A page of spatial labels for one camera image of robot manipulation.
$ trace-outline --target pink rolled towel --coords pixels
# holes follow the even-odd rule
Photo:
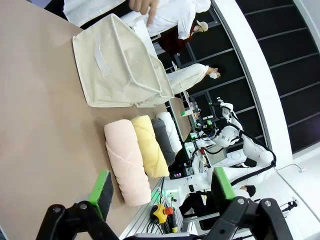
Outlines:
[[[134,126],[122,119],[104,126],[105,146],[125,204],[139,206],[151,201],[151,190]]]

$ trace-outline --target red button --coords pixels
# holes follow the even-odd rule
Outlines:
[[[172,207],[167,207],[163,210],[163,213],[167,215],[171,215],[171,214],[174,214],[174,210]]]

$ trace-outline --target hand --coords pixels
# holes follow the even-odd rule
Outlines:
[[[197,25],[194,27],[193,31],[195,33],[202,33],[204,31],[204,29],[201,26]]]
[[[148,27],[155,19],[158,3],[159,0],[129,0],[129,7],[137,13],[140,12],[142,15],[146,15],[150,6],[149,18],[146,23]]]

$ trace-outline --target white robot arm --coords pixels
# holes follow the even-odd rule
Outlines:
[[[227,126],[219,130],[216,136],[200,137],[196,141],[197,146],[204,148],[208,145],[218,145],[223,148],[233,145],[239,138],[243,139],[243,152],[247,158],[254,160],[255,167],[234,168],[224,167],[224,171],[235,188],[245,185],[257,185],[270,175],[269,169],[275,166],[275,155],[266,147],[257,143],[254,138],[248,136],[243,131],[236,114],[233,112],[233,105],[224,103],[219,99],[222,115],[227,121]],[[211,188],[212,174],[214,168],[211,167],[208,172],[194,174],[191,176],[169,179],[164,181],[164,189],[169,201],[175,207],[179,207],[184,202],[187,194],[204,189]]]

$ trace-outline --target table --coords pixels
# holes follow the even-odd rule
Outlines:
[[[185,111],[184,104],[178,97],[171,98],[169,104],[181,139],[182,141],[186,141],[192,129],[189,118],[187,116],[181,116],[181,113]]]
[[[190,100],[189,100],[189,94],[187,93],[187,91],[183,91],[183,96],[185,98],[185,101],[188,103],[189,109],[192,109],[192,106],[191,106]],[[196,118],[194,114],[191,114],[188,117],[190,119],[190,122],[191,122],[191,125],[192,125],[192,129],[194,130],[195,129],[195,125],[197,124],[197,119],[198,118]]]
[[[0,222],[9,239],[35,239],[50,205],[70,207],[112,170],[104,125],[167,110],[89,107],[72,49],[80,28],[25,0],[0,1],[0,21]],[[107,223],[120,236],[140,207],[113,186]]]

